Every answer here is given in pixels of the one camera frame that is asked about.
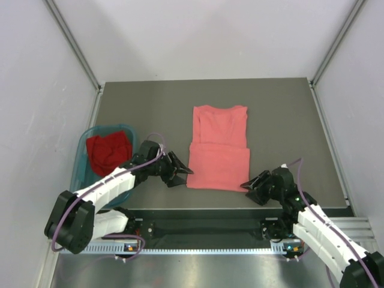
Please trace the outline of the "pink t shirt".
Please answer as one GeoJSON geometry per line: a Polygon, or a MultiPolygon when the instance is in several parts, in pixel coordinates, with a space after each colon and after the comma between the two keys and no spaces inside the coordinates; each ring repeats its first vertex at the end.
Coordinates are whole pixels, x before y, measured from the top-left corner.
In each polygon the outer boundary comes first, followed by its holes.
{"type": "Polygon", "coordinates": [[[187,187],[244,193],[249,180],[247,107],[193,109],[193,138],[189,147],[187,187]]]}

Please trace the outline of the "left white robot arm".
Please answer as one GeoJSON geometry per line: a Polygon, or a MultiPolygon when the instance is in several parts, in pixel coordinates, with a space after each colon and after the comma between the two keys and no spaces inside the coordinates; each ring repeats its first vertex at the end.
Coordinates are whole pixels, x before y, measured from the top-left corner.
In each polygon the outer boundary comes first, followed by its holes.
{"type": "Polygon", "coordinates": [[[174,152],[166,152],[164,145],[145,140],[130,160],[101,180],[74,193],[59,194],[44,228],[52,251],[79,254],[95,239],[133,236],[136,224],[126,211],[102,209],[150,176],[160,177],[169,188],[185,185],[187,181],[181,174],[191,175],[193,171],[174,152]]]}

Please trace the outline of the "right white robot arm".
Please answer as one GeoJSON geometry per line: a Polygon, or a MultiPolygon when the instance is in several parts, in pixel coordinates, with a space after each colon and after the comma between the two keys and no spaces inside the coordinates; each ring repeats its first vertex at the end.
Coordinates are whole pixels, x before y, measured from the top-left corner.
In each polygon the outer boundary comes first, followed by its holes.
{"type": "Polygon", "coordinates": [[[275,200],[283,209],[276,220],[261,222],[265,239],[276,243],[300,240],[323,261],[340,287],[383,287],[383,256],[367,251],[337,227],[302,190],[287,165],[265,170],[241,188],[258,205],[275,200]]]}

